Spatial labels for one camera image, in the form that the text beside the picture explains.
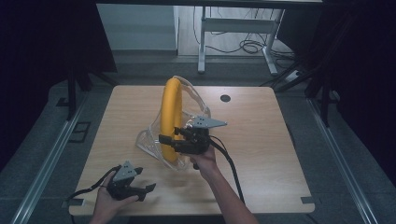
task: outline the gray floor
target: gray floor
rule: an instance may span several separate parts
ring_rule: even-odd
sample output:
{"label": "gray floor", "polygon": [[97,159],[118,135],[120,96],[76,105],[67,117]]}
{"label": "gray floor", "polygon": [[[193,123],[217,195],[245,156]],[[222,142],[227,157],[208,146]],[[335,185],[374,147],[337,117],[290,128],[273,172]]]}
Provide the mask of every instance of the gray floor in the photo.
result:
{"label": "gray floor", "polygon": [[[194,85],[259,86],[271,79],[262,58],[209,58],[204,75],[196,72],[194,57],[115,55],[119,72],[108,74],[120,84],[163,85],[172,75],[186,77]],[[71,223],[67,210],[61,207],[65,197],[76,190],[79,176],[88,157],[112,87],[92,76],[91,92],[87,94],[80,122],[91,127],[83,143],[69,142],[50,176],[29,218],[29,223]],[[260,223],[364,223],[349,189],[340,175],[313,113],[304,97],[302,83],[286,92],[277,93],[285,121],[304,175],[315,200],[311,214],[257,215]],[[49,93],[49,102],[35,127],[26,137],[6,169],[1,173],[0,222],[9,223],[31,187],[66,118],[66,107],[56,106],[66,97],[66,85],[60,83]],[[378,223],[396,223],[396,189],[391,185],[368,150],[349,130],[335,109],[330,108],[331,130],[345,154],[346,160],[373,208]],[[72,134],[70,139],[81,136]],[[87,223],[89,217],[76,217],[77,223]],[[221,217],[118,217],[113,223],[221,223]]]}

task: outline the forearm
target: forearm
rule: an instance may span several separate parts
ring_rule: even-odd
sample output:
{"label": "forearm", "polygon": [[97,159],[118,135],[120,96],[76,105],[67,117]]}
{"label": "forearm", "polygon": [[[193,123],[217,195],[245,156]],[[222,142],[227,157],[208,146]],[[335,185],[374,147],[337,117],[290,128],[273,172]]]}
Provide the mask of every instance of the forearm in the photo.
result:
{"label": "forearm", "polygon": [[257,219],[242,203],[219,170],[207,179],[227,224],[256,224]]}

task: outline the clear plastic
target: clear plastic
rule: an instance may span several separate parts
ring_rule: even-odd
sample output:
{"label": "clear plastic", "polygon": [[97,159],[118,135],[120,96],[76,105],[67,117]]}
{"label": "clear plastic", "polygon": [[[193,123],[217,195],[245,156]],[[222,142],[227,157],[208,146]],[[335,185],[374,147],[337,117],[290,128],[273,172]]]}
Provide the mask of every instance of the clear plastic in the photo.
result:
{"label": "clear plastic", "polygon": [[[183,77],[174,77],[180,80],[182,88],[182,124],[187,126],[189,121],[197,116],[210,118],[209,107],[204,103],[203,99],[191,83]],[[187,169],[190,160],[186,156],[178,154],[175,162],[169,162],[163,158],[161,143],[159,141],[160,125],[161,109],[157,118],[148,126],[148,128],[138,134],[136,137],[136,145],[173,170],[180,171]]]}

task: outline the person's right hand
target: person's right hand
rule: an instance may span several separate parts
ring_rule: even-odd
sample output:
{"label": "person's right hand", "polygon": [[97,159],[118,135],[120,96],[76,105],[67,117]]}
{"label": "person's right hand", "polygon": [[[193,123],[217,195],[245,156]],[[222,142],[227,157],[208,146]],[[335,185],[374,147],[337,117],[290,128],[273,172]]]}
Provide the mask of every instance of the person's right hand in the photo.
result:
{"label": "person's right hand", "polygon": [[190,161],[199,166],[201,176],[206,180],[210,181],[210,177],[219,172],[219,167],[216,164],[215,149],[209,146],[207,151],[201,155],[187,154],[190,157]]}

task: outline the yellow tube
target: yellow tube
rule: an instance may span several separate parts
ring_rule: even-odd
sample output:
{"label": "yellow tube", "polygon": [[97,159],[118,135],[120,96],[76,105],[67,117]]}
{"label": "yellow tube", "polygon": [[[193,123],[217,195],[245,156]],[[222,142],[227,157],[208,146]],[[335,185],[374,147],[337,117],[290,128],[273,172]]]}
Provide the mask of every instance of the yellow tube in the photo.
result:
{"label": "yellow tube", "polygon": [[[166,82],[163,89],[160,133],[170,136],[172,139],[180,138],[175,136],[175,127],[181,128],[182,98],[180,85],[180,81],[172,77]],[[177,153],[172,147],[161,144],[161,151],[167,161],[174,162],[177,159]]]}

